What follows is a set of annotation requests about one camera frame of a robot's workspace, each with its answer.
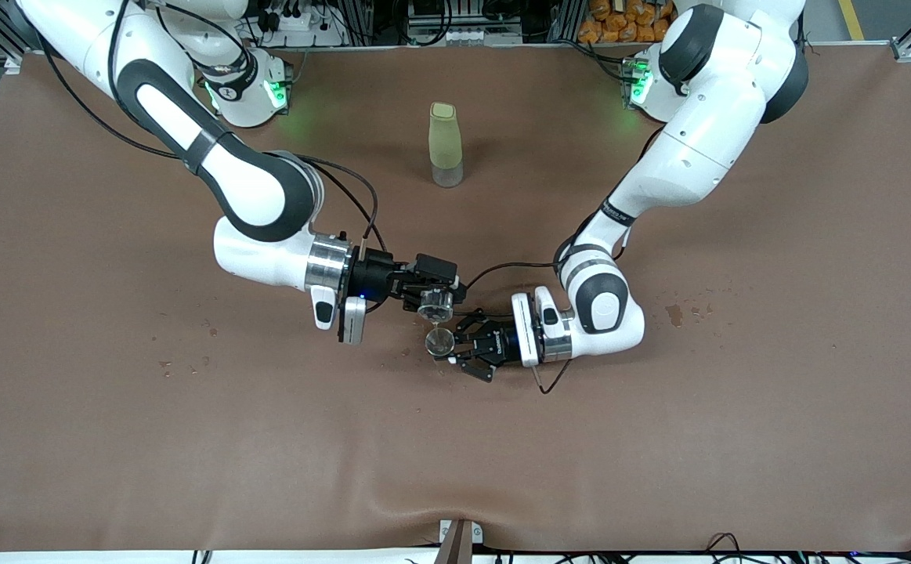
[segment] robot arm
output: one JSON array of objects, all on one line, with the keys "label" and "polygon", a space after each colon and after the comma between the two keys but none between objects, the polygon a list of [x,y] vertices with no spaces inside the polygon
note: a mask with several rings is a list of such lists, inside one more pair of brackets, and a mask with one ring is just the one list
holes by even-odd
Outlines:
[{"label": "robot arm", "polygon": [[[118,0],[17,0],[37,31],[102,92]],[[342,342],[361,342],[368,301],[389,297],[417,310],[424,295],[462,303],[465,286],[452,263],[418,255],[414,263],[352,249],[345,235],[311,230],[323,204],[319,175],[293,154],[250,149],[190,93],[193,65],[157,14],[130,2],[117,33],[117,99],[211,189],[225,217],[215,226],[215,259],[233,274],[312,296],[316,327],[330,329],[339,310]]]},{"label": "robot arm", "polygon": [[[489,381],[504,362],[535,367],[640,343],[644,314],[613,261],[613,247],[620,240],[626,245],[635,220],[649,208],[689,206],[708,196],[755,128],[785,114],[806,87],[806,64],[788,33],[803,1],[772,3],[779,5],[775,15],[755,10],[748,21],[696,5],[674,22],[661,46],[638,56],[649,58],[645,66],[654,75],[631,101],[667,124],[556,252],[556,275],[570,307],[559,311],[540,286],[512,296],[513,321],[490,320],[483,312],[470,316],[460,328],[486,330],[469,333],[471,339],[456,333],[457,343],[473,343],[450,358],[463,371]],[[495,349],[506,353],[495,356]],[[486,367],[474,367],[478,360]]]},{"label": "robot arm", "polygon": [[[112,96],[107,57],[115,1],[19,0],[21,10],[65,60]],[[121,22],[115,83],[139,124],[207,183],[229,221],[251,239],[276,242],[305,227],[322,200],[297,164],[257,153],[190,94],[187,54],[136,4]]]}]

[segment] cable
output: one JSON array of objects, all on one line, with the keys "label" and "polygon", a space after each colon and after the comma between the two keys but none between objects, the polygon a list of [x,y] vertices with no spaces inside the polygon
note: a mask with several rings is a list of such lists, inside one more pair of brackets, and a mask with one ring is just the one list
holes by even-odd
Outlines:
[{"label": "cable", "polygon": [[330,15],[333,16],[334,22],[340,23],[341,25],[344,26],[345,29],[347,29],[348,31],[350,31],[352,34],[357,35],[358,37],[360,37],[360,38],[361,38],[361,43],[362,43],[363,45],[368,45],[367,39],[373,39],[373,40],[375,39],[375,34],[374,34],[374,33],[365,33],[365,32],[358,31],[357,29],[352,28],[352,27],[351,27],[351,24],[349,24],[347,21],[345,21],[345,19],[341,18],[341,16],[338,16],[338,15],[337,15],[337,12],[334,11],[333,8],[330,7],[330,6],[326,3],[326,0],[324,0],[324,2],[323,2],[323,11],[320,12],[320,17],[322,17],[324,20],[329,19],[329,18],[327,18],[327,11],[329,11],[329,12],[330,12]]},{"label": "cable", "polygon": [[[308,161],[305,158],[302,158],[302,163],[307,163],[309,165],[309,167],[315,168],[317,171],[322,172],[322,174],[325,175],[326,178],[330,179],[330,182],[333,182],[335,185],[337,185],[337,188],[339,188],[341,190],[341,192],[343,192],[344,195],[347,196],[348,200],[351,200],[352,204],[354,204],[356,207],[358,207],[358,211],[361,212],[361,215],[365,218],[365,221],[368,221],[368,222],[372,221],[372,218],[370,215],[368,215],[368,211],[365,210],[365,207],[362,206],[361,202],[359,202],[357,197],[354,196],[354,193],[352,193],[351,190],[348,190],[347,186],[344,186],[343,183],[341,183],[339,181],[339,179],[337,179],[337,176],[332,175],[329,171],[326,170],[326,168],[320,167],[317,163],[314,163],[314,161]],[[372,231],[375,233],[375,239],[377,239],[379,242],[379,248],[382,249],[384,252],[388,252],[388,250],[386,249],[385,241],[382,240],[382,234],[379,233],[378,226],[373,224]]]},{"label": "cable", "polygon": [[243,21],[247,22],[247,29],[250,31],[250,39],[254,40],[254,45],[257,45],[259,47],[259,42],[261,40],[258,39],[257,33],[254,32],[254,24],[251,24],[250,18],[247,17],[243,18]]},{"label": "cable", "polygon": [[645,156],[646,151],[649,150],[649,146],[651,146],[651,144],[653,144],[653,140],[658,138],[658,136],[660,135],[660,132],[662,132],[662,131],[663,131],[663,125],[661,125],[655,132],[651,133],[651,135],[649,135],[649,138],[646,138],[646,143],[644,143],[644,147],[640,151],[640,157],[637,158],[637,161],[640,160],[640,158],[643,158]]},{"label": "cable", "polygon": [[494,4],[501,4],[503,2],[504,0],[483,0],[483,6],[481,6],[479,10],[480,15],[483,15],[484,18],[491,21],[505,21],[521,15],[520,5],[517,11],[511,12],[498,12],[490,9]]},{"label": "cable", "polygon": [[418,43],[418,42],[416,42],[416,40],[411,39],[410,36],[407,35],[406,32],[403,31],[402,26],[400,25],[401,18],[396,17],[396,15],[399,13],[399,11],[398,11],[399,2],[400,2],[400,0],[393,0],[393,25],[396,28],[396,34],[399,35],[399,38],[402,39],[403,42],[406,42],[408,45],[419,45],[421,47],[430,47],[431,45],[434,45],[437,42],[441,42],[441,40],[444,39],[446,35],[448,35],[448,31],[452,28],[452,18],[454,17],[454,10],[452,10],[451,0],[445,0],[445,7],[448,10],[448,22],[445,23],[445,12],[442,10],[442,12],[441,12],[441,22],[442,22],[441,29],[438,31],[437,35],[435,35],[433,38],[431,38],[430,42],[427,42],[427,43]]},{"label": "cable", "polygon": [[623,75],[615,74],[615,72],[612,72],[612,69],[608,68],[605,65],[606,62],[621,65],[621,64],[623,64],[623,60],[619,60],[619,58],[615,58],[615,57],[609,57],[608,55],[601,55],[601,54],[596,53],[595,47],[592,46],[591,43],[587,44],[587,47],[588,47],[587,49],[584,49],[584,47],[580,43],[574,42],[571,39],[553,39],[551,43],[566,43],[567,45],[574,47],[574,49],[583,53],[585,56],[591,57],[593,60],[595,60],[595,62],[598,64],[598,67],[602,68],[602,72],[605,72],[605,74],[609,75],[611,78],[615,78],[616,80],[619,80],[620,82],[631,81],[630,78],[625,78]]},{"label": "cable", "polygon": [[717,533],[713,535],[713,538],[710,539],[709,545],[706,546],[706,553],[716,548],[716,545],[723,542],[724,539],[729,539],[730,542],[734,544],[734,550],[736,550],[738,553],[741,552],[741,545],[738,544],[737,537],[735,537],[733,533]]},{"label": "cable", "polygon": [[58,69],[58,65],[55,64],[55,60],[51,57],[51,46],[48,44],[47,40],[44,39],[44,36],[39,34],[37,36],[37,39],[41,43],[41,49],[44,51],[44,58],[48,60],[48,64],[51,67],[51,71],[54,72],[55,78],[58,78],[58,82],[62,83],[62,86],[65,88],[66,92],[68,92],[70,96],[72,96],[72,99],[74,99],[76,103],[79,104],[79,107],[81,107],[82,110],[86,112],[86,115],[89,115],[93,121],[96,121],[97,125],[100,125],[101,128],[106,129],[107,132],[109,132],[112,136],[115,136],[115,138],[121,139],[122,142],[130,144],[130,146],[133,146],[136,149],[144,150],[147,153],[157,154],[159,157],[177,158],[175,154],[168,153],[168,151],[155,149],[155,147],[136,142],[136,140],[123,135],[123,133],[119,132],[117,129],[111,128],[111,126],[108,125],[106,121],[98,117],[97,114],[94,114],[93,110],[90,110],[89,106],[86,106],[86,103],[80,99],[79,95],[75,92],[75,90],[72,89],[72,86],[69,85],[68,81],[65,80],[65,76],[62,75],[61,70]]},{"label": "cable", "polygon": [[[204,24],[207,24],[207,25],[209,25],[209,26],[211,26],[211,27],[213,27],[213,28],[215,28],[215,29],[218,29],[219,32],[222,32],[222,35],[225,35],[225,36],[230,40],[230,42],[233,43],[233,45],[235,45],[236,47],[239,47],[239,48],[240,48],[240,53],[243,54],[243,57],[244,57],[244,59],[245,59],[244,65],[250,64],[250,56],[251,56],[251,55],[250,55],[250,51],[247,51],[247,47],[245,47],[245,45],[243,44],[243,42],[240,41],[239,38],[234,37],[234,36],[232,35],[232,33],[227,32],[225,28],[223,28],[222,26],[216,24],[214,21],[209,20],[208,18],[205,18],[205,17],[202,17],[202,16],[200,16],[200,15],[197,15],[197,14],[191,12],[190,10],[184,10],[183,8],[180,8],[179,6],[175,6],[175,5],[173,5],[173,4],[166,4],[166,3],[164,4],[164,6],[166,7],[167,10],[172,10],[172,11],[175,11],[176,13],[178,13],[178,14],[183,14],[183,15],[189,16],[189,17],[191,17],[191,18],[194,18],[194,19],[197,20],[197,21],[200,21],[200,22],[202,22],[202,23],[204,23]],[[155,9],[155,12],[157,12],[157,14],[159,15],[159,23],[162,24],[162,29],[164,29],[164,31],[165,31],[166,33],[168,33],[168,35],[169,35],[170,37],[173,37],[173,34],[172,34],[172,33],[169,33],[169,29],[166,29],[166,24],[164,23],[164,21],[162,21],[162,14],[159,13],[159,8],[158,8],[158,7],[157,7],[157,9]],[[193,63],[194,63],[195,65],[197,65],[198,67],[210,67],[210,66],[211,66],[211,65],[204,64],[204,63],[202,63],[201,61],[195,60],[194,57],[190,56],[190,53],[187,53],[187,57],[189,57],[190,60],[193,61]],[[245,71],[245,69],[247,69],[247,68],[246,68],[246,67],[237,68],[237,69],[234,70],[233,72],[241,72],[241,71]]]},{"label": "cable", "polygon": [[211,550],[195,550],[193,554],[190,555],[190,564],[197,564],[197,553],[204,553],[201,555],[201,564],[208,564],[211,561]]},{"label": "cable", "polygon": [[535,385],[538,385],[538,390],[542,392],[542,396],[548,396],[548,394],[552,392],[552,389],[556,388],[556,385],[559,383],[559,379],[563,378],[563,375],[566,374],[566,368],[570,368],[571,363],[573,363],[573,358],[570,358],[570,360],[563,362],[563,367],[559,368],[559,374],[557,374],[556,378],[553,379],[551,385],[549,385],[549,388],[542,388],[542,381],[538,377],[538,368],[531,368],[531,374],[535,376]]},{"label": "cable", "polygon": [[298,64],[298,72],[291,75],[291,85],[297,85],[298,80],[302,79],[302,71],[305,69],[305,62],[309,60],[309,47],[305,47],[305,53],[302,54],[302,62]]},{"label": "cable", "polygon": [[591,50],[588,51],[587,49],[584,49],[584,46],[583,46],[583,45],[581,45],[580,43],[575,42],[573,39],[553,39],[552,42],[549,42],[549,43],[563,43],[563,44],[569,45],[569,46],[571,46],[571,47],[574,47],[574,49],[576,49],[576,50],[580,51],[581,53],[583,53],[584,56],[587,56],[587,57],[598,57],[600,60],[603,60],[603,61],[606,61],[606,62],[615,62],[615,63],[617,63],[617,62],[620,62],[620,61],[621,61],[621,60],[619,60],[619,58],[616,58],[616,57],[609,57],[609,55],[602,55],[602,54],[596,53],[594,47],[591,47]]},{"label": "cable", "polygon": [[125,101],[122,101],[121,97],[117,94],[117,85],[114,82],[114,57],[117,54],[117,37],[121,32],[121,22],[125,18],[125,11],[127,11],[127,9],[128,0],[121,0],[121,5],[117,8],[117,19],[114,21],[114,31],[111,31],[110,33],[110,46],[107,48],[107,85],[110,87],[110,95],[114,97],[115,103],[121,107],[121,111],[125,112],[125,115],[132,119],[136,124],[139,124],[139,121],[132,115],[132,112],[128,111],[128,107],[125,106]]},{"label": "cable", "polygon": [[556,266],[556,263],[552,263],[552,262],[505,262],[505,263],[501,263],[498,265],[491,266],[490,268],[487,268],[483,272],[480,272],[479,274],[477,274],[476,278],[473,278],[472,280],[469,281],[468,284],[465,285],[465,289],[466,289],[466,291],[468,291],[469,288],[472,288],[473,284],[475,284],[476,282],[479,282],[480,278],[483,278],[484,276],[486,276],[487,274],[490,274],[494,270],[501,270],[501,268],[512,268],[512,267],[551,268],[551,267],[555,267],[555,266]]},{"label": "cable", "polygon": [[372,214],[368,219],[368,227],[365,228],[365,233],[361,238],[368,239],[368,236],[372,233],[372,229],[375,228],[375,220],[379,215],[379,193],[376,192],[375,186],[372,186],[372,183],[368,182],[368,179],[365,179],[365,176],[359,175],[358,172],[354,172],[351,168],[344,167],[344,165],[333,163],[333,161],[324,161],[323,158],[309,157],[307,154],[296,154],[295,156],[301,158],[302,161],[307,161],[309,164],[318,163],[320,165],[325,165],[325,167],[336,168],[338,171],[358,179],[358,182],[365,185],[365,188],[368,189],[368,193],[372,195]]}]

